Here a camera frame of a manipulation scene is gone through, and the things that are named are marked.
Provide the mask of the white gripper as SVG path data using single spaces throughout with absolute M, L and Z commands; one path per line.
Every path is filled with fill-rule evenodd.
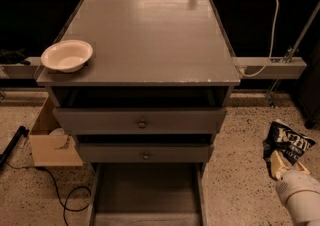
M 274 150 L 270 156 L 270 171 L 276 182 L 276 192 L 283 206 L 311 206 L 320 204 L 320 182 L 310 175 L 300 161 L 290 169 L 282 153 Z

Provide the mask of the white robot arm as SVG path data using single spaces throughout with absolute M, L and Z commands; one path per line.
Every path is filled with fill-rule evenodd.
M 276 192 L 293 225 L 320 226 L 320 182 L 301 162 L 291 165 L 277 150 L 270 162 Z

